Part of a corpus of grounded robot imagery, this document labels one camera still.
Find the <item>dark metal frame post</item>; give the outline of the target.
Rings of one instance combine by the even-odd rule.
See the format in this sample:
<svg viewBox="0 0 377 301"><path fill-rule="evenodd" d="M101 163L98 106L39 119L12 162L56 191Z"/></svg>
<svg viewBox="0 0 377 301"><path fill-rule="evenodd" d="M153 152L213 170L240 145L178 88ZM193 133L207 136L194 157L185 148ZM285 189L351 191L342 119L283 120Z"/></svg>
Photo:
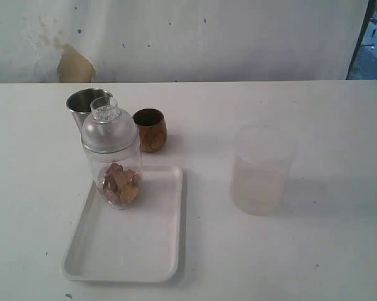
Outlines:
<svg viewBox="0 0 377 301"><path fill-rule="evenodd" d="M353 51L351 62L349 64L348 72L347 72L347 75L346 75L347 80L349 79L349 76L350 76L351 71L353 69L353 65L354 65L354 62L357 58L358 51L361 47L361 43L362 43L362 40L364 38L365 32L368 28L369 21L370 21L372 15L373 15L375 4L376 4L376 0L369 0L368 1L368 5L367 5L366 12L365 12L365 15L364 15L364 19L363 19L363 23L362 23L361 30L360 30L360 33L359 33L359 37L358 37L358 40L357 40L357 43L356 43L356 47Z"/></svg>

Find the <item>clear plastic shaker lid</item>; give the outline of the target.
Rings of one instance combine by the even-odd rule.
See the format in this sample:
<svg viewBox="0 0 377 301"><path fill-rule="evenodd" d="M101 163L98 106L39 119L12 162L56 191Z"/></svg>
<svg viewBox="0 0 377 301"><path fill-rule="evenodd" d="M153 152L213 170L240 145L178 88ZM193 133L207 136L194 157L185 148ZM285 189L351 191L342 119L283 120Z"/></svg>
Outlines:
<svg viewBox="0 0 377 301"><path fill-rule="evenodd" d="M91 113L84 120L80 131L85 149L109 154L127 149L136 142L137 126L114 97L96 98L90 108Z"/></svg>

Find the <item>clear plastic shaker body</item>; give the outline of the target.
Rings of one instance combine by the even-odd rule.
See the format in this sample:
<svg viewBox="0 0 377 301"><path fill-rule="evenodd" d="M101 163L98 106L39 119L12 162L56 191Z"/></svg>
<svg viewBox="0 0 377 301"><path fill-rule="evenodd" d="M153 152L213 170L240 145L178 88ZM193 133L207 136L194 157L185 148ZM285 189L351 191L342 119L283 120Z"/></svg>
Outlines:
<svg viewBox="0 0 377 301"><path fill-rule="evenodd" d="M142 159L139 144L111 153L84 148L99 193L116 209L127 209L139 200L142 186Z"/></svg>

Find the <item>stainless steel cup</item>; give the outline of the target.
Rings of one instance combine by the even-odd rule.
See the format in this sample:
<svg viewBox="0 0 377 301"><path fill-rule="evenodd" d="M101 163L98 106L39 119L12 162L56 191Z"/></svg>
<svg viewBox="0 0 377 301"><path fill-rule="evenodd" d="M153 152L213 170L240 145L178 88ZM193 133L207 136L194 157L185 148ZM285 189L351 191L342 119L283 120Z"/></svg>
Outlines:
<svg viewBox="0 0 377 301"><path fill-rule="evenodd" d="M113 95L101 88L87 88L75 92L66 100L66 107L72 113L79 131L91 112L91 103L100 97L113 97Z"/></svg>

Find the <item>white rectangular plastic tray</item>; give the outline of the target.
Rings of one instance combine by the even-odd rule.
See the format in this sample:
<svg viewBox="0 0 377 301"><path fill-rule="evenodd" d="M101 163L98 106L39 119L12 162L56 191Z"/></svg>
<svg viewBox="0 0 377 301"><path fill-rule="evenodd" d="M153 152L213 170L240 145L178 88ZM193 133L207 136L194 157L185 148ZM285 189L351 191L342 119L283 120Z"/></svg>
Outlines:
<svg viewBox="0 0 377 301"><path fill-rule="evenodd" d="M183 172L144 166L137 204L115 209L91 183L61 271L80 282L160 283L178 269Z"/></svg>

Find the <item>translucent white plastic cup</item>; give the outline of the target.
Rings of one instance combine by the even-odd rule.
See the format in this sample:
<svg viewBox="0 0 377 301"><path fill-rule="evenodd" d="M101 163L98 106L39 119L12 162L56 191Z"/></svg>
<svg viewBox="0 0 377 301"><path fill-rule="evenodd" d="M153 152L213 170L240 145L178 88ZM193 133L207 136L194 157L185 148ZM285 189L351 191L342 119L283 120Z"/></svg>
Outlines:
<svg viewBox="0 0 377 301"><path fill-rule="evenodd" d="M282 127L250 124L235 138L231 200L251 215L266 215L278 208L295 158L297 141Z"/></svg>

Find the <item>brown wooden cup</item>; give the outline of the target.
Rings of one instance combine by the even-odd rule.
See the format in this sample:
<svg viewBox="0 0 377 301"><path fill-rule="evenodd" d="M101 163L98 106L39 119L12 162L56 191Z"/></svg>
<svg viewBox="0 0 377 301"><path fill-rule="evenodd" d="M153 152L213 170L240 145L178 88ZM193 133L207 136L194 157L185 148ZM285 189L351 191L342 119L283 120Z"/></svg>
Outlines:
<svg viewBox="0 0 377 301"><path fill-rule="evenodd" d="M155 108L143 108L133 115L139 129L142 152L156 152L167 141L167 128L163 113Z"/></svg>

